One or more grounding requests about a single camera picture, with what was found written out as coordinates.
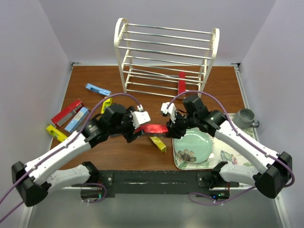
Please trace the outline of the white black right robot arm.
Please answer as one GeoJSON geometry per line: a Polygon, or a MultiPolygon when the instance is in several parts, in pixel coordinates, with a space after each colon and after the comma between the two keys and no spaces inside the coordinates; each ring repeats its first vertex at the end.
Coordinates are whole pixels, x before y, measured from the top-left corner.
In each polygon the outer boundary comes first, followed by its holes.
{"type": "Polygon", "coordinates": [[[237,128],[227,114],[219,110],[209,111],[198,95],[185,98],[183,106],[186,114],[177,111],[173,101],[162,104],[162,115],[170,118],[166,123],[167,138],[181,139],[187,129],[198,128],[226,143],[252,164],[248,167],[221,161],[211,171],[210,188],[239,182],[251,185],[264,196],[274,199],[283,188],[294,184],[290,154],[277,153],[262,145],[237,128]]]}

